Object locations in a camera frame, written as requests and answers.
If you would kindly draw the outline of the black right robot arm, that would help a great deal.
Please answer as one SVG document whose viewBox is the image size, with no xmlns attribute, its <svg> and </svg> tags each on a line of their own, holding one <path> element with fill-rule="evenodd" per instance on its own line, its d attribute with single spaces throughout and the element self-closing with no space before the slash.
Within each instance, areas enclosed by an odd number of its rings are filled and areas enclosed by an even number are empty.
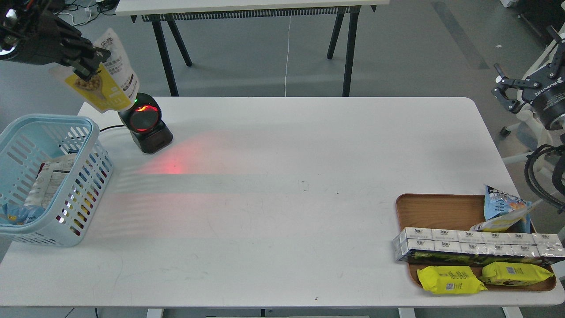
<svg viewBox="0 0 565 318">
<path fill-rule="evenodd" d="M 540 199 L 564 211 L 564 145 L 553 145 L 551 131 L 564 128 L 564 29 L 547 27 L 552 42 L 521 79 L 509 78 L 495 64 L 498 76 L 492 93 L 506 111 L 527 124 L 537 139 L 534 151 L 505 158 L 505 163 L 525 162 L 528 187 Z"/>
</svg>

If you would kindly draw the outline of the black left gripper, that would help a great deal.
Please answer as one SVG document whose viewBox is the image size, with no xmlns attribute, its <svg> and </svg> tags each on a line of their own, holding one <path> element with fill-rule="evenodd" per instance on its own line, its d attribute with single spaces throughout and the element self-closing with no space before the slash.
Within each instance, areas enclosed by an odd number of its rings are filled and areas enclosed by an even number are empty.
<svg viewBox="0 0 565 318">
<path fill-rule="evenodd" d="M 111 52 L 95 46 L 75 27 L 55 14 L 62 0 L 3 0 L 1 2 L 1 60 L 33 65 L 59 63 L 73 67 L 89 81 Z"/>
</svg>

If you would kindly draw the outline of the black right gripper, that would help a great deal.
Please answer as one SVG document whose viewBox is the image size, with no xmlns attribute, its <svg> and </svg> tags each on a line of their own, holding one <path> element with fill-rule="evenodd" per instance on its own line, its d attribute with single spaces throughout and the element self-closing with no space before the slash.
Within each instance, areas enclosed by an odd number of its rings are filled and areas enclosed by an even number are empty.
<svg viewBox="0 0 565 318">
<path fill-rule="evenodd" d="M 539 115 L 539 120 L 545 129 L 557 130 L 562 128 L 561 120 L 565 113 L 564 75 L 559 75 L 564 63 L 565 39 L 551 25 L 546 27 L 546 31 L 556 42 L 553 58 L 547 63 L 547 77 L 549 80 L 537 88 L 536 81 L 507 77 L 500 64 L 494 63 L 493 67 L 497 71 L 500 80 L 497 81 L 496 86 L 492 89 L 492 94 L 506 111 L 517 114 L 523 105 L 517 99 L 508 98 L 507 90 L 533 89 L 532 93 L 528 93 L 530 105 L 533 106 L 535 112 Z"/>
</svg>

